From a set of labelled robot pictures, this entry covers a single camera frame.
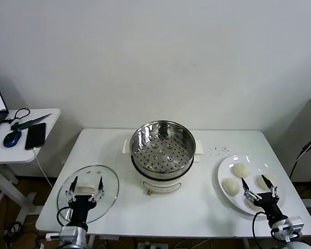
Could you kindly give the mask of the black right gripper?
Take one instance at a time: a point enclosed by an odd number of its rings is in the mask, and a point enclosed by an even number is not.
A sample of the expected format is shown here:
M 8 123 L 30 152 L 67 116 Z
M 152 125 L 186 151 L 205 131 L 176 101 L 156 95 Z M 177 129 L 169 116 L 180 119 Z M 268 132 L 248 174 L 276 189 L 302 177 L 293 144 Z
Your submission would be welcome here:
M 286 220 L 288 217 L 281 212 L 280 208 L 277 205 L 279 200 L 277 194 L 277 186 L 274 186 L 272 182 L 264 175 L 261 175 L 261 177 L 265 182 L 267 188 L 271 191 L 271 193 L 260 193 L 258 195 L 252 192 L 249 189 L 245 180 L 241 178 L 244 189 L 244 196 L 249 201 L 253 202 L 255 206 L 258 206 L 265 211 L 268 220 L 268 225 L 272 227 L 276 222 Z

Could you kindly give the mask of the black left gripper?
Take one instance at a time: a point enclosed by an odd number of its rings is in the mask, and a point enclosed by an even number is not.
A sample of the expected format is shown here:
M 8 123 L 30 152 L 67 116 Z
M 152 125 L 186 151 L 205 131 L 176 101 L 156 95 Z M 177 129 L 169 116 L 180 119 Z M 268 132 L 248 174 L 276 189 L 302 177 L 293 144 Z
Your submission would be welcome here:
M 75 196 L 75 189 L 78 181 L 78 176 L 70 184 L 68 190 L 65 191 L 67 203 L 72 209 L 72 216 L 68 226 L 87 228 L 88 212 L 96 207 L 96 203 L 104 194 L 103 177 L 101 176 L 98 186 L 91 191 L 91 195 Z

